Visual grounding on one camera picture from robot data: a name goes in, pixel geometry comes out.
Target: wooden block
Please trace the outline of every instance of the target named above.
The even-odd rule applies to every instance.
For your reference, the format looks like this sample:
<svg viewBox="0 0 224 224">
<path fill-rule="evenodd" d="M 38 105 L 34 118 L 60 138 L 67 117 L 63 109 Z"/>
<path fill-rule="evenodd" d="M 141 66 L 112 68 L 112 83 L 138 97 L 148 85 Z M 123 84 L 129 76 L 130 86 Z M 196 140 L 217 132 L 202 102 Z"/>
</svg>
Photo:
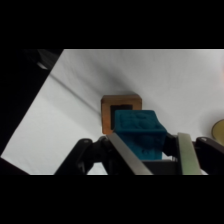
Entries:
<svg viewBox="0 0 224 224">
<path fill-rule="evenodd" d="M 101 100 L 103 134 L 113 133 L 116 110 L 142 110 L 139 95 L 104 96 Z"/>
</svg>

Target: white table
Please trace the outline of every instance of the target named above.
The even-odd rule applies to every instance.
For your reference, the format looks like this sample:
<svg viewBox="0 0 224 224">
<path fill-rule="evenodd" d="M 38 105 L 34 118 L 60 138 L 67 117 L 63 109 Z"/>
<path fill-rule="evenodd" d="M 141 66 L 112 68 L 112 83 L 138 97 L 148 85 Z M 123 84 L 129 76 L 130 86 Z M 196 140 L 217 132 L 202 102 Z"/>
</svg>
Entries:
<svg viewBox="0 0 224 224">
<path fill-rule="evenodd" d="M 224 119 L 224 50 L 65 50 L 2 158 L 53 174 L 79 139 L 102 136 L 102 96 L 133 92 L 170 133 L 209 137 Z"/>
</svg>

